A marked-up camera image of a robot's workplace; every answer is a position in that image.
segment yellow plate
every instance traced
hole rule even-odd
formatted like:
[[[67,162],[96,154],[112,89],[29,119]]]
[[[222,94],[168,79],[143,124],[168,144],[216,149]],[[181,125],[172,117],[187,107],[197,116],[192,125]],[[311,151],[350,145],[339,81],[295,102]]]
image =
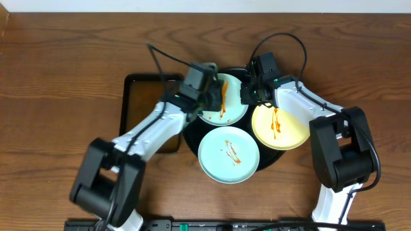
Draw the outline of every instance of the yellow plate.
[[[297,118],[274,107],[267,108],[263,105],[256,107],[252,114],[251,125],[257,139],[275,150],[296,148],[310,136],[310,130]]]

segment white wall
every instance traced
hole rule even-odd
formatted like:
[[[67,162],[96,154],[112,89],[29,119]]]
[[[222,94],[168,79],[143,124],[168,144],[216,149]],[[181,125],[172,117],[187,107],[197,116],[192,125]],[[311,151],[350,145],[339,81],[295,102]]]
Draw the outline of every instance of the white wall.
[[[9,12],[411,13],[411,0],[0,0]]]

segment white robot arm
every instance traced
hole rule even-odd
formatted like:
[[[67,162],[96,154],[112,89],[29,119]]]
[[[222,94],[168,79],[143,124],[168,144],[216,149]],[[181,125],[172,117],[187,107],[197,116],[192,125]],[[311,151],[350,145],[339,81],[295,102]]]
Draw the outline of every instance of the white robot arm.
[[[139,230],[142,219],[134,211],[146,162],[201,110],[220,111],[223,80],[216,78],[215,64],[196,64],[179,86],[179,93],[166,92],[163,101],[135,128],[105,142],[90,143],[70,200],[104,219],[103,227]],[[118,173],[116,182],[100,174],[101,169]]]
[[[316,94],[312,93],[304,86],[302,82],[299,82],[298,84],[299,87],[301,87],[306,94],[308,94],[311,98],[314,98],[318,102],[326,104],[334,110],[341,111],[341,109],[343,109],[341,106],[331,104],[330,102],[327,102],[324,99],[317,96]],[[334,112],[330,112],[329,110],[312,102],[311,100],[303,96],[300,92],[297,92],[294,81],[285,83],[281,85],[278,89],[276,89],[275,100],[277,102],[277,106],[280,109],[291,113],[291,115],[296,117],[307,128],[310,128],[310,121],[320,116],[329,117],[335,115]],[[342,138],[342,134],[337,134],[336,138]],[[344,209],[345,201],[348,197],[348,192],[351,189],[359,189],[361,188],[361,186],[362,184],[355,183],[353,185],[345,187],[340,192],[334,192],[334,190],[327,188],[324,185],[321,185],[319,200],[317,206],[311,214],[311,218],[315,222],[338,223],[338,219],[341,216],[341,213]],[[345,211],[343,220],[341,222],[341,224],[343,225],[347,224],[347,215],[352,202],[353,200],[349,202],[348,208]]]

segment black round tray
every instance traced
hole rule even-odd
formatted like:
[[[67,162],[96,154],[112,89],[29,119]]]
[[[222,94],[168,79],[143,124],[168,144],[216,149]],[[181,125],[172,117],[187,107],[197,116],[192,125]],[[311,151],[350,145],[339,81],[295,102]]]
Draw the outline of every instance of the black round tray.
[[[247,75],[247,72],[244,68],[221,69],[219,73],[230,74],[239,79],[241,82],[249,82],[250,80],[250,76]],[[246,131],[256,141],[259,150],[259,164],[257,171],[260,171],[272,165],[285,153],[285,151],[273,150],[272,148],[269,148],[262,144],[256,138],[251,127],[251,117],[255,107],[256,106],[250,105],[245,115],[239,121],[231,124],[230,126]],[[182,132],[188,147],[194,153],[194,155],[196,155],[196,157],[198,157],[198,147],[200,146],[201,140],[205,135],[207,135],[207,133],[215,128],[218,128],[218,126],[208,124],[198,117],[193,122],[191,122]]]

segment black tray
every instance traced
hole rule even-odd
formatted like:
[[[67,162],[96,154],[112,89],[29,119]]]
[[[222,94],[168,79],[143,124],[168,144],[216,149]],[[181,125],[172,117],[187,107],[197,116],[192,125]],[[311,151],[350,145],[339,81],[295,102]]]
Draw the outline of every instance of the black tray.
[[[179,82],[183,80],[183,77],[181,74],[176,74],[176,73],[171,73],[171,74],[164,74],[164,77],[166,81],[168,82],[168,85],[173,85],[176,82]],[[127,127],[133,128],[136,126],[140,121],[133,121],[132,124],[127,124],[128,123],[128,111],[129,107],[135,107],[136,104],[133,104],[132,100],[130,100],[130,95],[133,95],[134,92],[131,92],[131,86],[133,84],[140,84],[144,82],[152,82],[152,83],[158,83],[158,89],[161,91],[160,94],[163,93],[163,86],[161,83],[161,76],[160,74],[129,74],[125,80],[124,80],[124,91],[123,91],[123,106],[121,109],[121,120],[120,120],[120,131],[119,135],[123,135],[126,132],[128,132]],[[144,92],[149,91],[150,89],[145,89],[143,90],[142,94],[144,95]],[[148,116],[151,111],[153,110],[157,99],[148,99],[145,104],[138,111],[138,113],[143,114],[146,113]],[[176,137],[172,137],[169,141],[164,143],[163,146],[160,147],[160,149],[157,151],[157,153],[175,153],[180,147],[180,134],[176,135]]]
[[[221,69],[219,73],[230,74],[241,82],[249,82],[250,76],[246,75],[244,68],[230,68],[230,69]],[[256,141],[258,150],[259,150],[259,164],[257,171],[263,170],[264,168],[272,165],[277,161],[285,151],[273,150],[262,144],[254,135],[251,127],[251,117],[256,106],[249,106],[245,115],[234,124],[230,126],[242,129],[246,131],[251,137]],[[218,128],[218,126],[213,126],[204,122],[201,118],[196,118],[192,123],[190,123],[186,129],[182,132],[184,139],[190,150],[198,157],[198,147],[203,137],[209,133],[211,130]]]

